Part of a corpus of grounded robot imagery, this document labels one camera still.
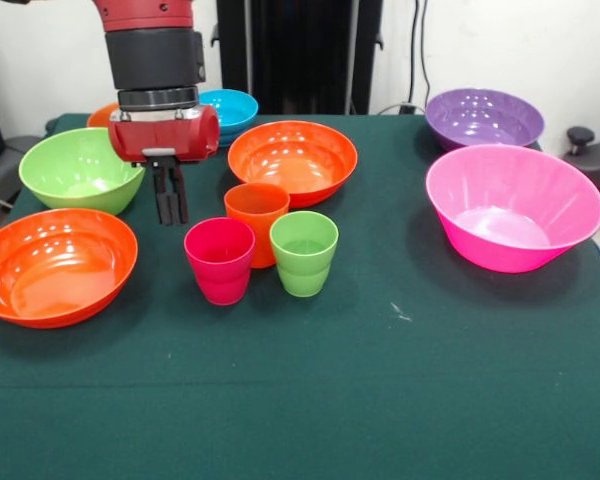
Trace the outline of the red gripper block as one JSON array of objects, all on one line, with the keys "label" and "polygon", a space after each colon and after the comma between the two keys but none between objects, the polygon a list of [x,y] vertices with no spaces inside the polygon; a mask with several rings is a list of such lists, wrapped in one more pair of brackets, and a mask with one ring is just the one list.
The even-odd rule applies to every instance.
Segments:
[{"label": "red gripper block", "polygon": [[[108,132],[113,149],[124,161],[145,162],[152,157],[174,156],[181,162],[194,162],[217,151],[220,125],[215,108],[209,105],[155,111],[117,109],[109,116]],[[187,224],[180,164],[155,160],[151,166],[160,223]]]}]

